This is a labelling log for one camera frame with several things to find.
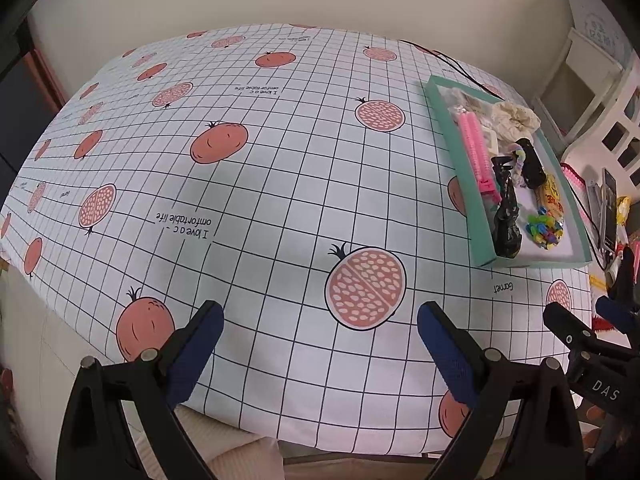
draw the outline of yellow item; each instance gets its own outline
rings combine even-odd
[[[549,214],[562,225],[564,208],[560,201],[558,184],[556,184],[556,178],[553,175],[546,174],[546,182],[536,190],[536,199],[538,200],[538,205],[549,211]]]
[[[618,204],[616,208],[616,223],[619,225],[625,225],[626,219],[629,216],[629,207],[631,206],[631,199],[628,196],[621,196],[618,198]]]

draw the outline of black cable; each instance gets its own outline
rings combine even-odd
[[[18,171],[13,167],[13,165],[6,159],[6,157],[2,153],[0,153],[0,158],[9,167],[9,169],[15,173],[15,176],[18,176]]]
[[[421,45],[418,45],[417,43],[414,43],[413,41],[407,41],[407,40],[400,40],[403,43],[407,43],[410,45],[413,45],[415,48],[426,52],[427,54],[431,54],[434,58],[436,58],[437,60],[448,64],[453,70],[455,70],[456,72],[458,72],[461,76],[466,77],[467,79],[469,79],[469,81],[471,81],[472,83],[478,85],[482,90],[484,90],[485,92],[487,92],[488,94],[491,94],[492,96],[500,99],[500,101],[504,101],[504,98],[500,97],[498,94],[496,94],[495,92],[491,92],[491,90],[489,90],[486,86],[484,86],[482,83],[479,83],[478,81],[476,81],[474,78],[472,78],[464,68],[462,68],[462,65],[460,65],[459,62],[457,62],[457,60],[453,59],[452,57],[447,56],[446,54],[443,54],[441,52],[434,52],[433,50],[429,50],[428,48],[424,48]],[[453,61],[455,61],[455,63],[460,67],[458,68],[457,66],[451,64],[448,60],[451,59]]]
[[[571,186],[571,184],[569,184],[569,189],[571,189],[571,192],[574,194],[574,197],[578,201],[578,204],[580,204],[580,207],[582,208],[582,211],[584,212],[585,216],[589,219],[589,222],[591,222],[591,225],[593,225],[593,228],[595,229],[595,232],[596,232],[596,236],[598,237],[597,245],[600,245],[600,229],[596,225],[596,222],[593,221],[593,218],[591,218],[591,215],[589,215],[589,213],[587,212],[587,209],[584,207],[584,204],[582,203],[580,198],[578,198],[578,195],[575,193],[574,188]],[[606,265],[603,265],[600,263],[600,259],[598,258],[598,251],[596,251],[596,249],[593,247],[593,242],[591,241],[591,237],[589,236],[589,233],[587,233],[587,241],[589,242],[591,251],[593,251],[593,257],[595,258],[596,263],[602,269],[602,272],[607,272]]]

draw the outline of white chair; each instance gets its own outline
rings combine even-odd
[[[560,95],[557,93],[549,94],[549,98],[555,104],[553,108],[561,110],[563,115],[562,118],[556,117],[555,119],[544,101],[545,95],[553,91],[554,84],[559,84],[557,76],[564,75],[562,72],[564,65],[569,67],[584,83],[584,86],[593,93],[593,99],[581,113],[579,110],[574,110],[574,99],[580,94],[580,89],[575,85],[571,88],[571,78],[565,78],[566,81],[563,83],[567,85],[567,88],[562,88]],[[556,62],[532,99],[534,111],[542,121],[543,132],[556,154],[560,155],[567,146],[574,142],[598,106],[606,107],[622,71],[622,65],[597,44],[577,32],[573,27],[569,30],[564,47]],[[571,119],[574,119],[573,124],[568,124]],[[561,123],[568,131],[562,131],[557,122]]]
[[[600,183],[602,168],[606,168],[616,179],[618,196],[629,196],[631,202],[640,200],[640,100],[631,118],[625,109],[631,99],[638,97],[639,88],[640,59],[633,53],[602,113],[561,157],[584,180]],[[620,156],[628,148],[635,155],[627,153],[620,162]]]

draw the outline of teal tray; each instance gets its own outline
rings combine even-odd
[[[557,247],[551,248],[548,251],[544,249],[537,250],[538,248],[531,249],[529,245],[533,244],[533,242],[529,240],[529,235],[527,235],[523,229],[524,223],[526,222],[522,219],[523,211],[521,210],[518,227],[522,233],[523,248],[526,243],[529,253],[524,254],[521,250],[513,259],[503,258],[495,254],[489,221],[484,210],[480,192],[478,191],[478,184],[476,184],[476,179],[471,169],[468,156],[466,155],[460,130],[447,110],[447,105],[440,95],[438,87],[460,88],[469,95],[489,103],[498,102],[500,99],[481,90],[439,76],[431,76],[426,84],[429,104],[435,111],[435,118],[440,123],[440,129],[447,143],[449,155],[460,183],[462,197],[465,201],[466,227],[474,264],[478,267],[542,267],[565,269],[583,267],[588,264],[592,257],[584,223],[580,218],[580,213],[578,212],[570,184],[564,177],[560,164],[541,130],[536,131],[534,134],[534,148],[545,171],[555,176],[556,182],[561,189],[561,201],[565,211],[564,237],[560,240]],[[567,246],[560,249],[563,242],[567,243]]]

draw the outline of plastic package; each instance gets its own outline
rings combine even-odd
[[[449,113],[456,124],[460,125],[460,115],[465,113],[466,108],[462,104],[457,104],[449,107]],[[489,153],[489,157],[498,155],[498,136],[491,128],[482,124],[480,121],[480,127],[482,130],[482,138],[484,139],[484,146]]]
[[[616,205],[616,223],[618,225],[626,225],[626,219],[629,216],[630,207],[631,199],[628,196],[621,196],[618,198],[618,203]]]
[[[507,151],[502,152],[500,146],[506,148],[508,144],[517,142],[523,137],[533,142],[533,132],[540,127],[540,119],[533,110],[515,103],[502,101],[491,104],[459,88],[441,88],[440,94],[454,118],[453,107],[461,107],[467,112],[475,113],[483,131],[487,131],[490,137],[495,133],[498,151],[501,153],[507,153]]]
[[[546,182],[536,189],[536,198],[538,199],[538,205],[544,207],[562,226],[564,208],[560,200],[556,178],[552,174],[546,174]]]

